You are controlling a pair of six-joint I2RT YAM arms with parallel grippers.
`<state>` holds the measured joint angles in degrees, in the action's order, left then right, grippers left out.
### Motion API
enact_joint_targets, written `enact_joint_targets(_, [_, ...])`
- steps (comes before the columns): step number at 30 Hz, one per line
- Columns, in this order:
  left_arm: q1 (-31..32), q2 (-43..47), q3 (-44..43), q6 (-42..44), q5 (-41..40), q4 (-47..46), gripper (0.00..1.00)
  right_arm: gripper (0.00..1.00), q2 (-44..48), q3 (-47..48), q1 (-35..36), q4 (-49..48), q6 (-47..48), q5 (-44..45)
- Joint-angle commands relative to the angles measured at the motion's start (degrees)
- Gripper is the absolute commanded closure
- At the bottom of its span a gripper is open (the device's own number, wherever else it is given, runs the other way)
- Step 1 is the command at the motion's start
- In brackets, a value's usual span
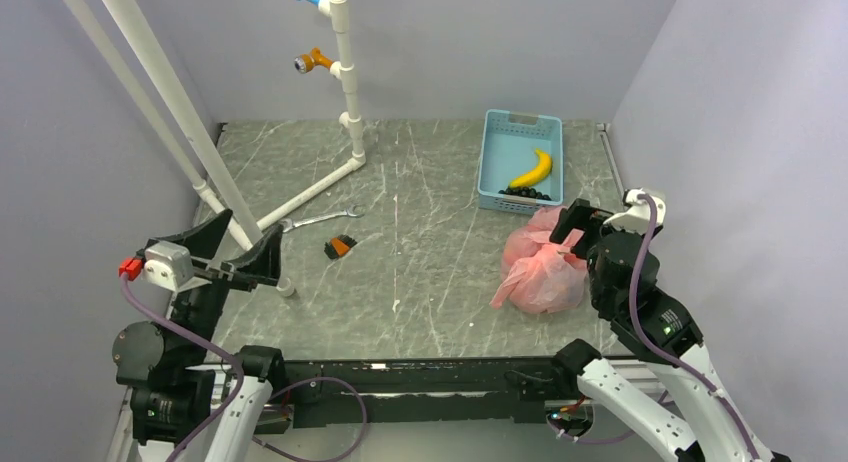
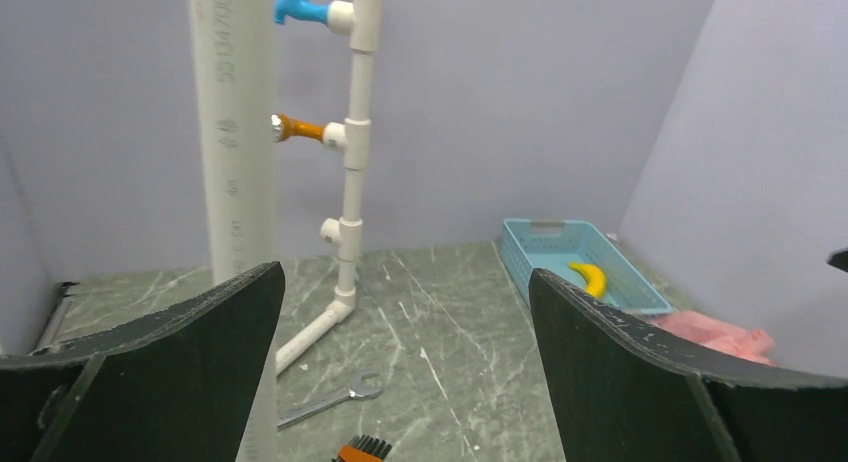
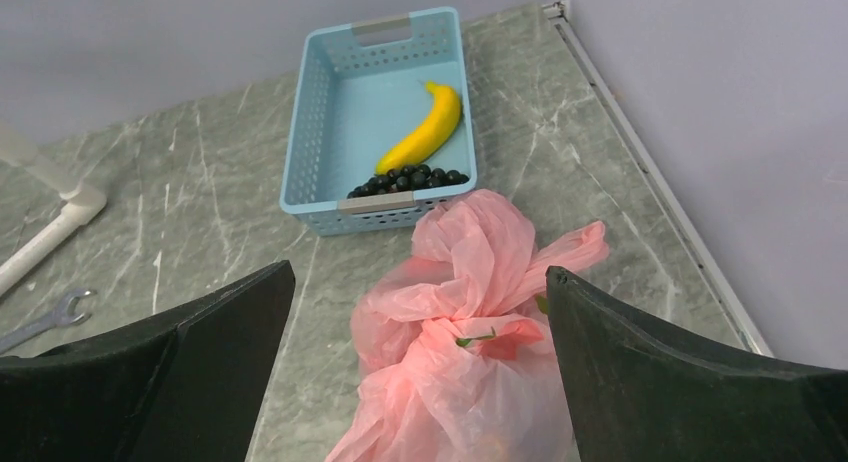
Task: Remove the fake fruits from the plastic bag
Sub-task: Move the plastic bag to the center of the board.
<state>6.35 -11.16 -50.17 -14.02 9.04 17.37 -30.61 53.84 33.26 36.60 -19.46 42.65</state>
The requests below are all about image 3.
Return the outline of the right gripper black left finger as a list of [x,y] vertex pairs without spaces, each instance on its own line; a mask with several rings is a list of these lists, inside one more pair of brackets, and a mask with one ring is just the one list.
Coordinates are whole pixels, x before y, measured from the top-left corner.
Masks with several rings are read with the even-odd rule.
[[34,357],[1,360],[5,461],[242,461],[290,312],[287,261]]

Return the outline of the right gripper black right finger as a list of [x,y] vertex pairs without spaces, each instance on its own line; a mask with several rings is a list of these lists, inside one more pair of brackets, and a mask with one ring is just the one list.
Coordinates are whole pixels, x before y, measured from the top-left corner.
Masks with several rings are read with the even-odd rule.
[[713,341],[547,270],[585,461],[843,461],[847,374]]

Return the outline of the pink plastic bag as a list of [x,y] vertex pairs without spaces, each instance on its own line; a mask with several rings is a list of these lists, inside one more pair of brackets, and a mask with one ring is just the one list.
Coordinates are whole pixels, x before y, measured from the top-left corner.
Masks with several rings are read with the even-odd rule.
[[600,221],[538,247],[490,190],[438,205],[353,310],[359,404],[329,459],[565,460],[573,429],[539,301],[548,268],[579,272],[608,252]]

